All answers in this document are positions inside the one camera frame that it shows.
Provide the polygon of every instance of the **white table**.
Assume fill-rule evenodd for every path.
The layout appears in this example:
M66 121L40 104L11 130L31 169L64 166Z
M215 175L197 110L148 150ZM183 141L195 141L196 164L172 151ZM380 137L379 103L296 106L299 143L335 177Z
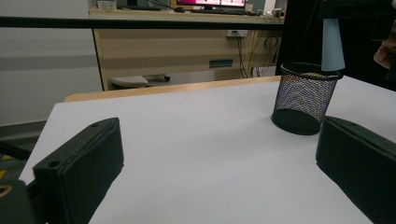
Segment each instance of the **white table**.
M125 166L91 223L371 223L278 129L277 82L57 104L21 179L89 124L120 118ZM327 115L396 141L396 93L344 77Z

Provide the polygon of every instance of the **human hand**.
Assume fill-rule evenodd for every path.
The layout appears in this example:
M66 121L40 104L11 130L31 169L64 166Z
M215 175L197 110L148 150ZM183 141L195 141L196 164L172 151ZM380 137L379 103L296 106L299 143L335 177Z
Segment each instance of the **human hand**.
M382 41L382 45L375 53L373 59L376 63L389 69L390 64L393 60L393 54L395 52L396 52L396 22L393 23L388 39Z

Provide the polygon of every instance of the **wall socket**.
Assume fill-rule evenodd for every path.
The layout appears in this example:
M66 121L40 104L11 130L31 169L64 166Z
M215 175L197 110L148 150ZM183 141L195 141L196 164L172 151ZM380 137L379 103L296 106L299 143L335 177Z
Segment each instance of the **wall socket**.
M241 37L247 36L248 31L247 30L228 30L227 33L225 33L225 36L234 36L236 37L236 34L233 32L238 32Z

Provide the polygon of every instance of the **keyboard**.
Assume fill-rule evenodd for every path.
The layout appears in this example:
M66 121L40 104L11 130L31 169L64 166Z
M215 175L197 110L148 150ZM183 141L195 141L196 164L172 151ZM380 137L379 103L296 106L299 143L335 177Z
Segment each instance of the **keyboard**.
M128 9L131 9L131 10L161 11L161 9L158 8L158 7L137 7L137 6L122 6L122 7L118 7L118 9L124 9L124 8L128 8Z
M221 15L236 15L243 16L245 12L243 11L222 11L222 10L212 10L212 9L191 9L192 13L206 13L206 14L221 14Z

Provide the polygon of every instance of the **black mesh pen holder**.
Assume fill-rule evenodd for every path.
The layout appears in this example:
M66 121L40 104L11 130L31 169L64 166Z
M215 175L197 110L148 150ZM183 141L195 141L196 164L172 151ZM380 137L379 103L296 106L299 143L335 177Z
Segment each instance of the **black mesh pen holder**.
M272 122L289 133L311 135L320 131L339 72L321 71L312 63L283 63Z

